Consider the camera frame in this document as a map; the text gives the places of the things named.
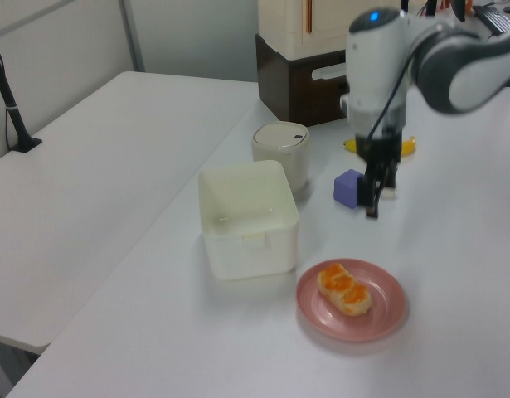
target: plate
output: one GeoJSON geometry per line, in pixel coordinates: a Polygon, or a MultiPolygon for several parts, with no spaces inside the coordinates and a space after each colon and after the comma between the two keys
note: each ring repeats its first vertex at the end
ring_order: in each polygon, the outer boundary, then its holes
{"type": "Polygon", "coordinates": [[[295,298],[299,311],[320,332],[345,342],[367,342],[395,331],[406,316],[406,297],[398,281],[384,269],[354,259],[335,259],[319,263],[306,271],[297,283],[295,298]],[[339,312],[319,292],[319,271],[340,263],[372,296],[367,314],[348,317],[339,312]]]}

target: purple cube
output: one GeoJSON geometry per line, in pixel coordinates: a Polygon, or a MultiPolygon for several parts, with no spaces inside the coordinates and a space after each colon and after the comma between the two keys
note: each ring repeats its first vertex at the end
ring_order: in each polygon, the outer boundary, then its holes
{"type": "Polygon", "coordinates": [[[347,170],[334,180],[334,200],[350,209],[357,206],[357,179],[363,174],[347,170]]]}

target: food on plate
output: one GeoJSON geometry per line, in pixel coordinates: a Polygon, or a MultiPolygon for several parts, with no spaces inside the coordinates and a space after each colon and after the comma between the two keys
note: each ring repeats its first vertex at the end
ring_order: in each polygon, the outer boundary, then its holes
{"type": "Polygon", "coordinates": [[[339,263],[333,263],[319,272],[318,287],[330,303],[350,317],[363,315],[372,306],[367,286],[360,284],[339,263]]]}

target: white plastic box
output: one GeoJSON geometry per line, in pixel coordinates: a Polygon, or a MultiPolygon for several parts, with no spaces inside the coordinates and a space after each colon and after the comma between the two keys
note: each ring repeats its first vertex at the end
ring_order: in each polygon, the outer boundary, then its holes
{"type": "Polygon", "coordinates": [[[288,61],[345,50],[348,28],[374,7],[400,0],[258,0],[259,34],[288,61]]]}
{"type": "Polygon", "coordinates": [[[295,266],[299,213],[279,162],[200,172],[199,207],[218,279],[278,274],[295,266]]]}

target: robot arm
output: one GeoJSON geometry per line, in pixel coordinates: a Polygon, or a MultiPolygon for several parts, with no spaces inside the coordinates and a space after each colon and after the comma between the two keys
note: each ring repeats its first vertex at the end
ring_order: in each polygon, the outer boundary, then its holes
{"type": "Polygon", "coordinates": [[[381,190],[396,185],[410,85],[441,113],[477,109],[510,82],[510,33],[486,42],[440,19],[366,12],[349,29],[347,80],[342,106],[367,164],[358,204],[376,218],[381,190]]]}

